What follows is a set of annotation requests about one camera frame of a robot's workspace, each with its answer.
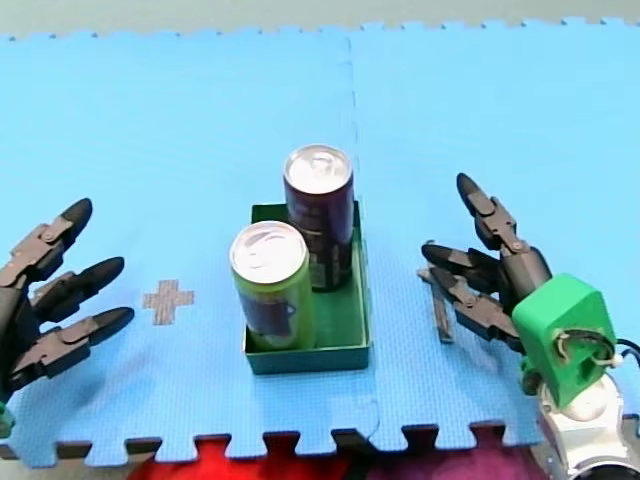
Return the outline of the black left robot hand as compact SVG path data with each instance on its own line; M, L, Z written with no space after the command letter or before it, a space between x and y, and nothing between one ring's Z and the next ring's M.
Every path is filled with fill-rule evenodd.
M111 338L134 318L131 307L87 316L67 327L58 324L79 311L124 269L112 257L79 273L53 279L65 253L93 213L90 199L72 204L51 223L37 225L10 252L1 268L1 402L41 377L53 378L89 357L91 348ZM45 323L57 326L46 332Z

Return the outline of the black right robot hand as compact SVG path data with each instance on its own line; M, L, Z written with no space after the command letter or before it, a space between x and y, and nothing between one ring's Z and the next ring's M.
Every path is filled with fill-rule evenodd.
M517 304L551 279L551 271L541 252L518 237L516 220L497 197L487 195L464 173L457 175L456 186L478 238L499 256L425 243L421 253L429 264L428 280L454 308L460 325L523 354L511 315Z

